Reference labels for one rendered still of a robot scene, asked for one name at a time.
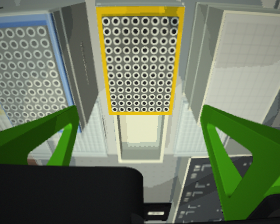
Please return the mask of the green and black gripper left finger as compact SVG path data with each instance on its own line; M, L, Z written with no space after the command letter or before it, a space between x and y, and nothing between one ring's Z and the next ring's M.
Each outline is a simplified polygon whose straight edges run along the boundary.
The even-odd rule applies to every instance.
M28 165L28 154L64 128L57 147L46 165L69 166L79 115L75 105L45 117L0 131L0 164Z

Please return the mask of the yellow tip rack with grey top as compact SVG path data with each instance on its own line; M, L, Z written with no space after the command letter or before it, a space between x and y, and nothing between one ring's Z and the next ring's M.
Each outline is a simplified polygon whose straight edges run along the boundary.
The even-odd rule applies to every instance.
M96 4L109 115L172 115L184 3Z

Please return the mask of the black square pad with rg label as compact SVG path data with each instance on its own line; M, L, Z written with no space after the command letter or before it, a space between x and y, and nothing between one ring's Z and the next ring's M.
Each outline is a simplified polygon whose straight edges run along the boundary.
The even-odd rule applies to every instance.
M167 221L171 203L144 203L144 221Z

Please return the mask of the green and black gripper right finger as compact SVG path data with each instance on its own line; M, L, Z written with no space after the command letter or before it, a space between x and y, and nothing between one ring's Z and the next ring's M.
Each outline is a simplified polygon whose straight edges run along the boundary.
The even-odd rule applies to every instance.
M200 122L224 219L245 220L265 197L280 194L280 130L209 105L203 105ZM252 153L243 178L214 126Z

